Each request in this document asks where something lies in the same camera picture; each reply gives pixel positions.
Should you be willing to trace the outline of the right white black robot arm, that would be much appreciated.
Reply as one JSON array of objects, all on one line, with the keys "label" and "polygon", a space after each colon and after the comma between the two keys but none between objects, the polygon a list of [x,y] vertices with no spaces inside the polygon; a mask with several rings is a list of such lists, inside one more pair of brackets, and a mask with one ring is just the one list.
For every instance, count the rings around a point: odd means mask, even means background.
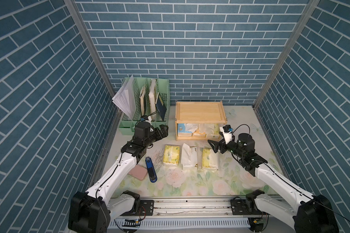
[{"label": "right white black robot arm", "polygon": [[272,199],[261,190],[246,195],[248,210],[265,212],[279,219],[297,233],[338,233],[334,211],[323,195],[313,195],[281,175],[255,151],[255,141],[241,133],[234,141],[232,132],[221,132],[223,139],[208,140],[214,152],[230,152],[252,176],[273,188],[285,202]]}]

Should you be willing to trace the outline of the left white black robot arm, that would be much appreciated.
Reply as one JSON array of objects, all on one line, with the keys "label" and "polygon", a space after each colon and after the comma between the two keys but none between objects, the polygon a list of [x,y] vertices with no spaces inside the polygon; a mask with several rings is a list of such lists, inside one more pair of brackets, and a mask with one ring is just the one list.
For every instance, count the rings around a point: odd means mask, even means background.
[{"label": "left white black robot arm", "polygon": [[87,191],[76,192],[72,197],[68,228],[77,233],[105,233],[112,220],[124,213],[137,213],[139,194],[125,191],[114,200],[111,197],[147,149],[167,136],[167,125],[154,128],[149,121],[138,122],[132,139],[122,146],[110,169]]}]

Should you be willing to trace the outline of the yellow floral tissue pack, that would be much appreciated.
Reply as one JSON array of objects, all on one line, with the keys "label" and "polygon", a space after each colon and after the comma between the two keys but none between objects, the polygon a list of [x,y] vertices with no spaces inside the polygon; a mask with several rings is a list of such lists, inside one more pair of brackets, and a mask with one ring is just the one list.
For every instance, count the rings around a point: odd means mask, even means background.
[{"label": "yellow floral tissue pack", "polygon": [[166,166],[178,166],[180,160],[180,146],[165,145],[163,164]]}]

